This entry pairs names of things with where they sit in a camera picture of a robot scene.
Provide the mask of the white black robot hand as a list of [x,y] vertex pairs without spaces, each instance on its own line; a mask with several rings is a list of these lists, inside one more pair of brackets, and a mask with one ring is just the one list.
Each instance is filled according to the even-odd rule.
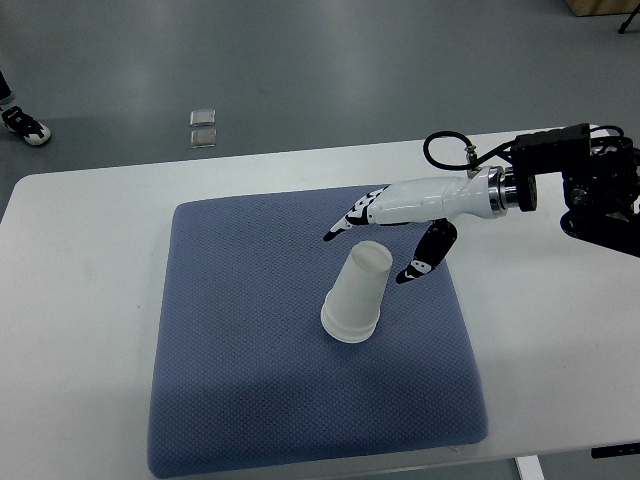
[[396,276],[408,283],[432,272],[457,240],[452,221],[468,214],[495,219],[506,214],[507,173],[501,167],[482,168],[470,178],[439,177],[394,183],[358,199],[324,235],[329,242],[339,234],[366,225],[396,226],[426,223],[411,261]]

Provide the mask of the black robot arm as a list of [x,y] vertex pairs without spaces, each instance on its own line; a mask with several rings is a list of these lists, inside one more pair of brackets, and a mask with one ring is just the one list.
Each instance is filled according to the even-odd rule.
[[560,227],[568,236],[639,255],[639,149],[616,127],[611,136],[578,124],[519,135],[504,159],[511,165],[504,194],[508,206],[537,208],[538,175],[559,173],[567,211]]

